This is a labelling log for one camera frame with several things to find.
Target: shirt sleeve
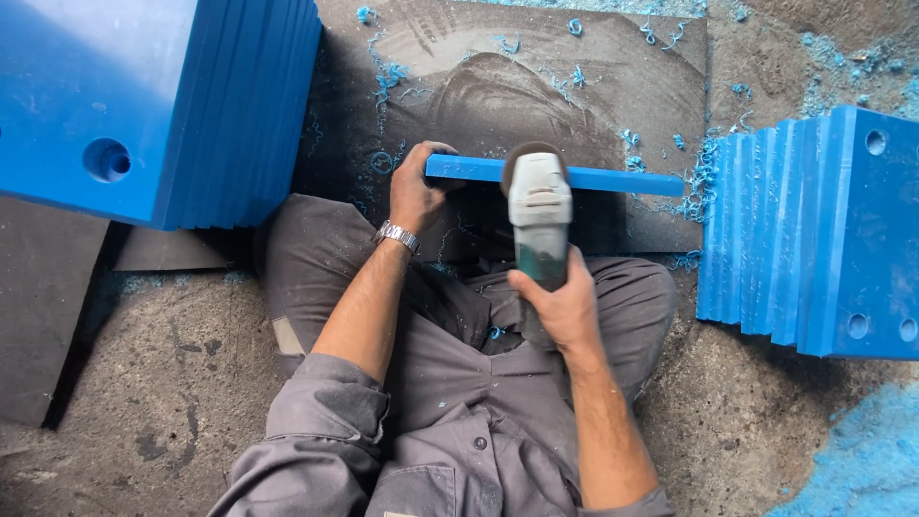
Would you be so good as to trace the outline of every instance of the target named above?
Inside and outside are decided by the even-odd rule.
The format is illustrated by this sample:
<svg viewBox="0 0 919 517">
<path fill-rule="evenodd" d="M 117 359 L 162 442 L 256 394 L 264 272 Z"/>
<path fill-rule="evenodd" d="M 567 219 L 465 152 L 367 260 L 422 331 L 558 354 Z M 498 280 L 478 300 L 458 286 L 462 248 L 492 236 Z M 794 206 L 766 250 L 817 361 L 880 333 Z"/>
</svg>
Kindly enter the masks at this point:
<svg viewBox="0 0 919 517">
<path fill-rule="evenodd" d="M 236 461 L 209 515 L 363 513 L 389 400 L 354 363 L 308 354 L 271 403 L 265 440 Z"/>
<path fill-rule="evenodd" d="M 577 510 L 578 517 L 674 517 L 676 512 L 664 495 L 663 488 L 655 488 L 629 506 L 610 510 Z"/>
</svg>

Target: gray work shirt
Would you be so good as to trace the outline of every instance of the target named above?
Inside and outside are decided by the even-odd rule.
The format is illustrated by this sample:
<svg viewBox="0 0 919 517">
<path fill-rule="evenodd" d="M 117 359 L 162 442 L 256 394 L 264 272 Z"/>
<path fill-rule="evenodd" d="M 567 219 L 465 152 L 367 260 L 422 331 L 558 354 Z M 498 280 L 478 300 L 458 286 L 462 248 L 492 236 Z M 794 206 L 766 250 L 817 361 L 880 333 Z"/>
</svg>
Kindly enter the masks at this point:
<svg viewBox="0 0 919 517">
<path fill-rule="evenodd" d="M 482 405 L 456 406 L 399 436 L 380 468 L 389 404 L 352 362 L 309 354 L 271 404 L 266 439 L 236 461 L 210 515 L 674 515 L 659 488 L 624 508 L 577 508 L 577 488 L 550 457 Z"/>
</svg>

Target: gray work pants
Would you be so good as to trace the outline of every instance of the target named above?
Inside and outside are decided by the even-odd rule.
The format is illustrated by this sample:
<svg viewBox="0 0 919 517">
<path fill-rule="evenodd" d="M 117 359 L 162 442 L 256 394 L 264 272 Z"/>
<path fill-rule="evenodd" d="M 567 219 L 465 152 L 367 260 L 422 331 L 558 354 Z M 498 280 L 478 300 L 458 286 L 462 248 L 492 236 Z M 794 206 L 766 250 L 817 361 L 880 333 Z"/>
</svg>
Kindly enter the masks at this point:
<svg viewBox="0 0 919 517">
<path fill-rule="evenodd" d="M 353 205 L 290 195 L 256 237 L 268 312 L 290 375 L 348 284 L 376 247 L 375 229 Z M 591 258 L 600 332 L 609 365 L 631 403 L 661 354 L 675 307 L 666 268 L 640 258 Z M 558 352 L 523 342 L 496 355 L 487 329 L 519 318 L 506 273 L 460 281 L 413 260 L 406 272 L 386 377 L 395 432 L 430 426 L 458 404 L 507 416 L 577 479 L 570 387 Z"/>
</svg>

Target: metal watch strap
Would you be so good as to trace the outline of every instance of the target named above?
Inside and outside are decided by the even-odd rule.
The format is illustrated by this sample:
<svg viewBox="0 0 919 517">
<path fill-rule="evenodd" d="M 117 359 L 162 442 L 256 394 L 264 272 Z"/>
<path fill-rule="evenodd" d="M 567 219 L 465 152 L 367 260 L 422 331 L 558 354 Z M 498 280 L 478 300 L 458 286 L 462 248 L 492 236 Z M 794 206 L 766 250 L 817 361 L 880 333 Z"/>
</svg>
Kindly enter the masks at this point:
<svg viewBox="0 0 919 517">
<path fill-rule="evenodd" d="M 377 235 L 373 237 L 373 242 L 375 244 L 379 244 L 380 241 L 383 240 L 383 237 L 395 239 L 405 244 L 409 250 L 412 251 L 412 255 L 418 252 L 418 239 L 405 228 L 396 226 L 395 224 L 390 223 L 388 220 L 383 223 L 383 226 L 381 226 L 380 230 L 377 231 Z"/>
</svg>

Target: man's left hand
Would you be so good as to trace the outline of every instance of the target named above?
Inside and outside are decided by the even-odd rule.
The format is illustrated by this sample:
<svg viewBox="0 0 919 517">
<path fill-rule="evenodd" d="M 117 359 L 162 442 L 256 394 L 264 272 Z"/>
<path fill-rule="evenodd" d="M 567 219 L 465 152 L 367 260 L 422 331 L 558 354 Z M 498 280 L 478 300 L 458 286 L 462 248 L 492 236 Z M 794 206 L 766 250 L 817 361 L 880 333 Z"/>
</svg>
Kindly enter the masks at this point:
<svg viewBox="0 0 919 517">
<path fill-rule="evenodd" d="M 390 222 L 418 236 L 437 218 L 447 191 L 425 184 L 425 164 L 432 154 L 458 155 L 456 149 L 440 142 L 422 142 L 412 148 L 403 163 L 392 173 Z"/>
</svg>

